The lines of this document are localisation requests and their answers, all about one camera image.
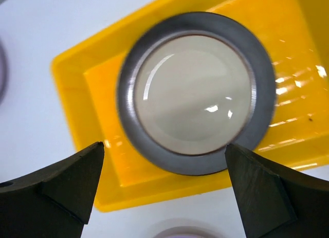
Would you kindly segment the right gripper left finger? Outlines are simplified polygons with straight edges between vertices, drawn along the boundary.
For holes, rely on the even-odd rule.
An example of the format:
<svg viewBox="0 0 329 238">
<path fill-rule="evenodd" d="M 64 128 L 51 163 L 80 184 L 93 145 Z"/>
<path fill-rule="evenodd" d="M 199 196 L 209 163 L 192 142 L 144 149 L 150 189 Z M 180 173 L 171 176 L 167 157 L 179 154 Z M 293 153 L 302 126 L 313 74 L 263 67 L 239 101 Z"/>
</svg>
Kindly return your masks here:
<svg viewBox="0 0 329 238">
<path fill-rule="evenodd" d="M 1 237 L 80 237 L 88 224 L 104 145 L 1 183 Z"/>
</svg>

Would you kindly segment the dark-rimmed plate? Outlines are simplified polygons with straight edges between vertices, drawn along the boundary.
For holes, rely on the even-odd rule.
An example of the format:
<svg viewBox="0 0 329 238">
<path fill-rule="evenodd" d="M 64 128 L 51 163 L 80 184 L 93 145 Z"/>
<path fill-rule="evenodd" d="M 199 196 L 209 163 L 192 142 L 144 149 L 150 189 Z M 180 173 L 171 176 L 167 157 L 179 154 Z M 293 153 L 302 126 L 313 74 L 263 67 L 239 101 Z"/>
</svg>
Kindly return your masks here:
<svg viewBox="0 0 329 238">
<path fill-rule="evenodd" d="M 3 102 L 8 86 L 8 62 L 3 42 L 0 44 L 0 101 Z"/>
<path fill-rule="evenodd" d="M 255 149 L 275 103 L 263 44 L 242 24 L 210 12 L 151 27 L 125 58 L 117 84 L 129 141 L 154 165 L 181 175 L 224 170 L 230 143 Z"/>
</svg>

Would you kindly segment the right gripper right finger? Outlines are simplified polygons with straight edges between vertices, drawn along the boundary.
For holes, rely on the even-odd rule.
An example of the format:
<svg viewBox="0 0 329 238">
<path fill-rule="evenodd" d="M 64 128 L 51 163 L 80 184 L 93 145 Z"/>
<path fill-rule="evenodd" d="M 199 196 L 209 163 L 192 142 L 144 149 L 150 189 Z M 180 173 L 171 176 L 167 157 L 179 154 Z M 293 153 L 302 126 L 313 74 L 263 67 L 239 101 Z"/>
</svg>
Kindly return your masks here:
<svg viewBox="0 0 329 238">
<path fill-rule="evenodd" d="M 237 144 L 225 157 L 246 237 L 328 237 L 328 181 Z"/>
</svg>

